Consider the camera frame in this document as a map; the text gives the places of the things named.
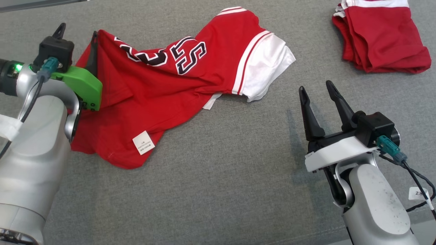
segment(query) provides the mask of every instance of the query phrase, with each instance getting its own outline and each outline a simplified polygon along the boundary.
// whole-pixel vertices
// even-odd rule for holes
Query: gray fabric surface
[[[338,0],[93,0],[0,14],[0,57],[31,62],[60,22],[76,60],[92,31],[105,29],[138,49],[195,35],[216,13],[243,6],[285,40],[297,61],[258,102],[223,96],[211,111],[169,130],[135,170],[97,155],[72,153],[45,227],[47,244],[328,244],[347,238],[322,173],[307,173],[298,87],[304,85],[327,133],[340,130],[325,81],[355,110],[396,123],[409,164],[436,181],[436,70],[419,75],[364,74],[341,60],[331,23]],[[436,2],[410,2],[424,45],[436,57]],[[0,96],[0,113],[18,100]],[[406,207],[406,171],[379,166]],[[426,208],[412,222],[429,220]]]

